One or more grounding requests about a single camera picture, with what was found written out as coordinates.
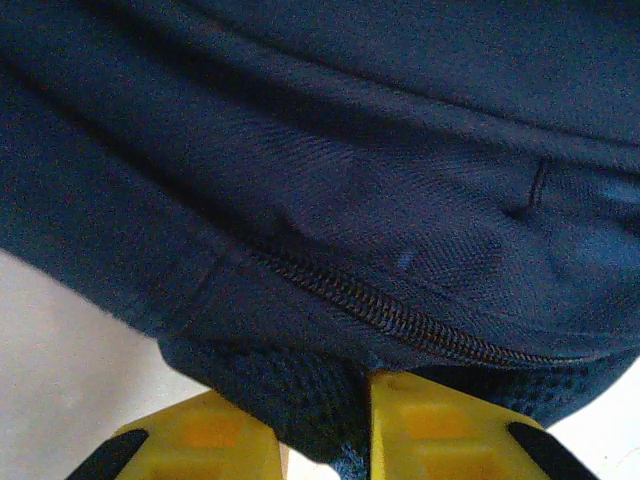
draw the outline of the white background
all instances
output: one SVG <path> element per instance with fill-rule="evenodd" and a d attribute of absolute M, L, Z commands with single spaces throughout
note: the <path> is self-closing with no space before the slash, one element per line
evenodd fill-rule
<path fill-rule="evenodd" d="M 120 426 L 204 390 L 144 338 L 0 251 L 0 480 L 65 478 Z M 601 480 L 640 478 L 640 363 L 552 432 Z M 290 480 L 336 479 L 294 454 Z"/>

